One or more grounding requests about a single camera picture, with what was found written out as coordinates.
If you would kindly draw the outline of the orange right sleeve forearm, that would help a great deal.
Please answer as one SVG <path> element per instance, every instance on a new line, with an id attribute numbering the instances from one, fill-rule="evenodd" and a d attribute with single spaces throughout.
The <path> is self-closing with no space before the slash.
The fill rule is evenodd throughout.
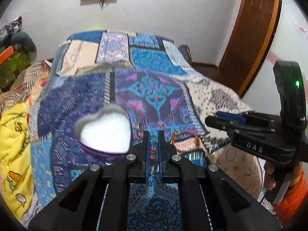
<path id="1" fill-rule="evenodd" d="M 282 225 L 287 225 L 294 216 L 301 203 L 307 196 L 307 185 L 302 162 L 295 167 L 294 177 L 284 199 L 279 204 L 271 204 Z"/>

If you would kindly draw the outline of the right hand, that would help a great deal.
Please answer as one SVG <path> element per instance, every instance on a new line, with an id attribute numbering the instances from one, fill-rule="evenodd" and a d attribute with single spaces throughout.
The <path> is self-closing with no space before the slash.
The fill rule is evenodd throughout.
<path id="1" fill-rule="evenodd" d="M 266 161 L 264 165 L 264 170 L 265 170 L 264 188 L 270 191 L 274 189 L 274 187 L 276 186 L 276 181 L 274 179 L 275 166 L 271 164 L 271 162 Z M 293 178 L 289 184 L 289 188 L 295 186 L 298 183 L 302 171 L 303 171 L 302 162 L 297 162 L 293 171 Z"/>

